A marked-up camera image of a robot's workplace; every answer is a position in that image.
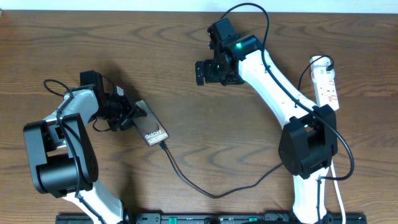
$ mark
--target white wall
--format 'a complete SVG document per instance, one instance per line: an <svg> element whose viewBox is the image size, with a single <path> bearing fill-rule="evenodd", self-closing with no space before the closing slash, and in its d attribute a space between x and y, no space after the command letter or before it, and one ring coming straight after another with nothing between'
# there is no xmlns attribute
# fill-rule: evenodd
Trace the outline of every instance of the white wall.
<svg viewBox="0 0 398 224"><path fill-rule="evenodd" d="M0 8L27 10L223 12L245 0L0 0ZM247 0L269 12L398 13L398 0ZM256 11L245 6L236 11Z"/></svg>

